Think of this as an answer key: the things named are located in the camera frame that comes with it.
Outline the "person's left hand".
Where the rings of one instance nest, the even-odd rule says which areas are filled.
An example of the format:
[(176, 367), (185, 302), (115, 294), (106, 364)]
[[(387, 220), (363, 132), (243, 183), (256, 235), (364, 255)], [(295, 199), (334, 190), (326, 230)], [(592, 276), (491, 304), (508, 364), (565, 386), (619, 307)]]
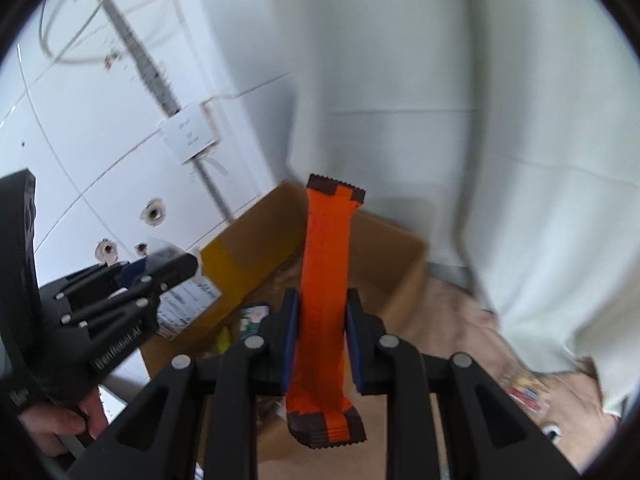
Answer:
[(51, 404), (37, 404), (18, 415), (27, 433), (45, 456), (55, 457), (67, 452), (62, 436), (77, 436), (85, 432), (96, 440), (107, 428), (98, 389), (93, 389), (78, 404), (81, 414)]

